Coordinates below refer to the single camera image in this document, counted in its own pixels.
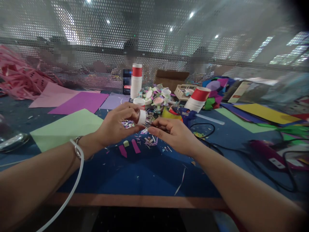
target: white basket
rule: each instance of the white basket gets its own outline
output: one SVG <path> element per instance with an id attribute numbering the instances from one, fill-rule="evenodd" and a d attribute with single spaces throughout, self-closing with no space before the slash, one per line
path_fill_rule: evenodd
<path id="1" fill-rule="evenodd" d="M 177 85 L 177 88 L 175 90 L 175 95 L 176 97 L 180 100 L 180 101 L 188 101 L 188 99 L 190 98 L 189 96 L 186 96 L 184 91 L 186 89 L 192 89 L 195 90 L 196 89 L 196 85 L 186 85 L 186 84 L 182 84 L 182 85 Z"/>

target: cardboard box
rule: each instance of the cardboard box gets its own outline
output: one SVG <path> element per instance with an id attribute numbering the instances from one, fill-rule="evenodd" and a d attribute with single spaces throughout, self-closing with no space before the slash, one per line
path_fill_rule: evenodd
<path id="1" fill-rule="evenodd" d="M 184 84 L 184 81 L 187 79 L 188 76 L 188 72 L 164 71 L 158 69 L 154 83 L 162 83 L 163 87 L 168 87 L 170 91 L 174 93 L 177 85 Z"/>

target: table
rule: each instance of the table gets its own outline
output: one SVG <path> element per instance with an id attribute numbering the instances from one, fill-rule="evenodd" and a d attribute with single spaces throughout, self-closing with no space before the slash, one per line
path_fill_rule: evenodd
<path id="1" fill-rule="evenodd" d="M 32 101 L 15 101 L 9 97 L 0 98 L 0 114 L 4 115 L 11 126 L 19 131 L 29 133 L 37 128 L 58 120 L 64 115 L 47 114 L 51 108 L 28 108 Z M 256 154 L 248 146 L 249 140 L 270 140 L 279 142 L 277 131 L 251 133 L 216 111 L 201 111 L 203 115 L 224 121 L 225 125 L 216 126 L 216 131 L 208 138 L 209 141 L 233 149 L 243 149 L 250 153 L 256 162 L 276 180 L 291 187 L 288 175 L 276 169 L 261 155 Z M 104 118 L 107 110 L 98 110 L 96 115 Z M 194 123 L 206 122 L 198 118 Z M 210 126 L 197 126 L 200 133 L 210 132 Z M 91 161 L 85 162 L 76 193 L 73 195 L 72 206 L 136 206 L 136 207 L 173 207 L 173 208 L 213 208 L 225 209 L 227 206 L 219 192 L 197 164 L 191 164 L 192 159 L 175 152 L 162 152 L 167 146 L 163 141 L 150 149 L 141 142 L 138 144 L 141 153 L 135 154 L 131 140 L 126 147 L 128 158 L 121 156 L 119 148 L 112 145 L 110 152 L 103 149 Z M 296 202 L 305 201 L 305 195 L 290 193 L 274 185 L 260 173 L 241 153 L 222 149 L 225 157 L 247 172 L 253 174 L 266 184 L 280 191 Z M 33 139 L 24 146 L 6 154 L 0 154 L 0 165 L 33 157 L 40 150 Z M 184 166 L 187 167 L 183 184 L 174 197 L 181 183 Z M 71 191 L 77 172 L 75 172 L 59 188 L 49 200 L 50 204 L 62 204 Z M 296 180 L 299 186 L 305 186 L 307 173 L 298 173 Z"/>

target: forearm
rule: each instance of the forearm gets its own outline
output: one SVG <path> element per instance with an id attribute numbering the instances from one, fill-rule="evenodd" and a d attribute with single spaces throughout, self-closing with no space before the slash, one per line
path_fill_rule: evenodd
<path id="1" fill-rule="evenodd" d="M 85 159 L 103 147 L 89 134 L 79 141 Z M 0 173 L 0 231 L 23 220 L 80 167 L 67 142 Z"/>
<path id="2" fill-rule="evenodd" d="M 292 231 L 307 217 L 288 198 L 206 146 L 195 151 L 194 159 L 249 231 Z"/>

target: glue gun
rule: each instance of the glue gun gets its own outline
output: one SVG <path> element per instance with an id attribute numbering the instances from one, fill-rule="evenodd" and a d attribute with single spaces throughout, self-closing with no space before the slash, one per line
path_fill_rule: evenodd
<path id="1" fill-rule="evenodd" d="M 225 122 L 222 122 L 222 121 L 219 121 L 219 120 L 216 120 L 216 119 L 213 119 L 213 118 L 210 118 L 210 117 L 207 117 L 207 116 L 198 114 L 196 111 L 191 111 L 191 110 L 189 110 L 189 109 L 187 109 L 187 108 L 183 108 L 183 107 L 174 107 L 173 109 L 174 109 L 175 111 L 177 111 L 177 112 L 181 115 L 181 118 L 182 118 L 182 120 L 183 120 L 183 123 L 184 123 L 188 128 L 190 128 L 190 121 L 196 119 L 196 117 L 200 117 L 200 118 L 206 119 L 206 120 L 208 120 L 208 121 L 218 123 L 218 124 L 220 124 L 220 125 L 224 125 L 224 124 L 225 124 Z"/>

